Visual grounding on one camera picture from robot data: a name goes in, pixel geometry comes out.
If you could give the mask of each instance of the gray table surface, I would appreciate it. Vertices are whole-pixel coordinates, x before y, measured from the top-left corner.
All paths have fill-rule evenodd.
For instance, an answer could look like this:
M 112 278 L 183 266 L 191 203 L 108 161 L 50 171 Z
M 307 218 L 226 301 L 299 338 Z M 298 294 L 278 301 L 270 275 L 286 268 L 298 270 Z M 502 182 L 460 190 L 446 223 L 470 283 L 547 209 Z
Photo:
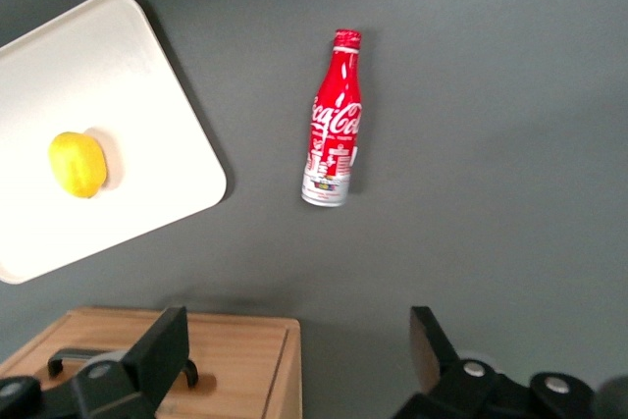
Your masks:
M 82 1 L 0 0 L 0 44 Z M 519 382 L 628 371 L 628 0 L 137 1 L 227 194 L 0 284 L 2 359 L 82 305 L 289 316 L 305 416 L 390 417 L 429 305 Z M 300 181 L 339 27 L 364 34 L 360 154 L 348 203 L 321 209 Z

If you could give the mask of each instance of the coca-cola bottle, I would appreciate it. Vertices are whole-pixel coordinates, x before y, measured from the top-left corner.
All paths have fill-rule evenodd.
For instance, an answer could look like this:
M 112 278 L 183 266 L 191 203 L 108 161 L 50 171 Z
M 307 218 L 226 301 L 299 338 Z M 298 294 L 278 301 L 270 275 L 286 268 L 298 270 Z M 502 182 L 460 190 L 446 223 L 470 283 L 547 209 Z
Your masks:
M 301 196 L 319 206 L 340 206 L 349 190 L 362 104 L 357 76 L 361 34 L 336 31 L 332 61 L 312 106 L 310 143 Z

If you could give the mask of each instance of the plastic tray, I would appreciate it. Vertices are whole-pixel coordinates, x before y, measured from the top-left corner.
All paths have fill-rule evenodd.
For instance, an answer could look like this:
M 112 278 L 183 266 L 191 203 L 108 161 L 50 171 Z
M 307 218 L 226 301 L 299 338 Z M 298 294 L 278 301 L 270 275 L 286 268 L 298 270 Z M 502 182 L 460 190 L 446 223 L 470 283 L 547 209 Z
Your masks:
M 109 179 L 89 199 L 47 149 L 92 134 Z M 0 48 L 0 279 L 18 284 L 220 201 L 225 173 L 141 8 L 88 0 Z

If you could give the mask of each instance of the lemon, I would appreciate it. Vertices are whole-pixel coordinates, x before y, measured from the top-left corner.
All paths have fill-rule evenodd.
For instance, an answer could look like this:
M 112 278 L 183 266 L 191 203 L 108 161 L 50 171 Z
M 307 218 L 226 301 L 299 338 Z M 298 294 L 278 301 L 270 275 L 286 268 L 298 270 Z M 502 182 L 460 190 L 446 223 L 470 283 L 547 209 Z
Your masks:
M 105 156 L 98 141 L 88 134 L 66 131 L 48 147 L 52 173 L 67 193 L 94 196 L 107 179 Z

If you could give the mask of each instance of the wooden box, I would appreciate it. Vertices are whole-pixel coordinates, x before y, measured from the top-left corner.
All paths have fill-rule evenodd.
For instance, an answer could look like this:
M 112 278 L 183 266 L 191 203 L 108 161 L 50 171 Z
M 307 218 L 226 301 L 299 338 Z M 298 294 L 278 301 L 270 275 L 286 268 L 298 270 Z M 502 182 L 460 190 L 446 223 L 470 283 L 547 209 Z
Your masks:
M 80 362 L 48 378 L 48 358 L 61 348 L 127 349 L 160 312 L 80 308 L 69 312 L 0 366 L 0 378 L 33 375 L 43 389 L 74 375 Z M 300 419 L 300 329 L 293 319 L 188 313 L 190 359 L 198 385 L 181 374 L 164 398 L 159 419 Z

